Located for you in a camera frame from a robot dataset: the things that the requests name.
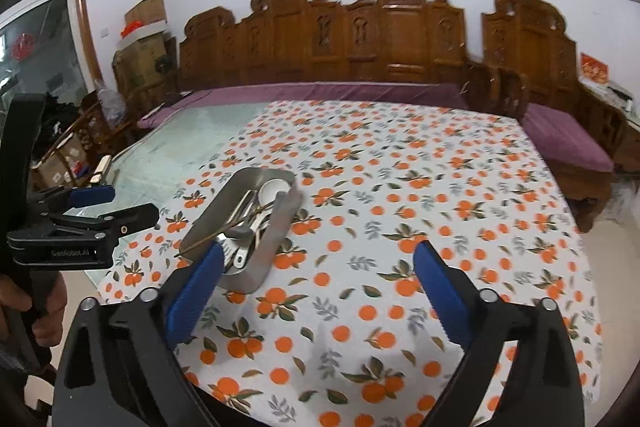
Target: purple cushion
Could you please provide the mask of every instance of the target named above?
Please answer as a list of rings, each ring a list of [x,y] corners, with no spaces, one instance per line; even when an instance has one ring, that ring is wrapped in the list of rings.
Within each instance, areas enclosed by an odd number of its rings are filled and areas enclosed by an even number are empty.
[[[609,155],[567,112],[529,103],[522,127],[545,159],[591,171],[613,170]]]
[[[380,82],[299,82],[219,87],[196,91],[172,107],[162,108],[140,120],[140,128],[158,127],[182,107],[207,107],[274,100],[349,100],[350,102],[394,102],[468,109],[456,84],[399,84]]]

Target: human hand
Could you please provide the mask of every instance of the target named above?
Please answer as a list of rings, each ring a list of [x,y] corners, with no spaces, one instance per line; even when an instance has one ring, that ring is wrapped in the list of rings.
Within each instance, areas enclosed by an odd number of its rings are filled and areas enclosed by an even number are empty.
[[[22,291],[6,275],[0,274],[0,305],[20,312],[31,308],[31,297]],[[47,315],[33,323],[33,334],[38,345],[43,347],[57,346],[62,341],[62,319],[66,307],[66,285],[62,274],[58,274],[56,282],[47,297]],[[0,339],[8,338],[8,327],[4,313],[0,309]]]

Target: orange fruit print tablecloth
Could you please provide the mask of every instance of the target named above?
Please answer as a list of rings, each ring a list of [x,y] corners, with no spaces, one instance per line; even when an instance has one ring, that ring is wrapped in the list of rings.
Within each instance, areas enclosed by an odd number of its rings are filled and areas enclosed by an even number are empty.
[[[428,238],[503,299],[558,301],[587,402],[601,326],[574,219],[515,120],[393,103],[273,102],[186,172],[155,230],[114,253],[106,302],[164,282],[181,238],[238,169],[298,175],[305,200],[252,295],[216,289],[175,355],[187,378],[269,425],[417,427],[462,358],[412,269]],[[478,410],[488,419],[513,345]]]

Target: blue gripper pad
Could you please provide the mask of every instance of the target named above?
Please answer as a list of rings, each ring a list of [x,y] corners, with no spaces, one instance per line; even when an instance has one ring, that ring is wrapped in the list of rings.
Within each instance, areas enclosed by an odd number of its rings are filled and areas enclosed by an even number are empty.
[[[422,241],[418,244],[414,251],[414,272],[436,310],[449,340],[466,350],[473,338],[470,312],[446,270],[452,269],[444,263],[431,243]]]
[[[192,266],[189,280],[175,297],[165,317],[165,341],[169,349],[187,342],[200,318],[200,314],[215,289],[224,266],[225,254],[218,243],[213,243],[206,254]]]
[[[66,200],[70,208],[82,208],[94,204],[110,203],[116,197],[116,191],[111,185],[100,187],[74,188]]]

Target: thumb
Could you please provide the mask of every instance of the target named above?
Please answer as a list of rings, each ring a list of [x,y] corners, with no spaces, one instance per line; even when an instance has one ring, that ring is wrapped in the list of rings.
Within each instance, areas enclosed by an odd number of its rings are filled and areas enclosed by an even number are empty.
[[[0,274],[0,305],[25,312],[31,309],[31,297],[4,274]]]

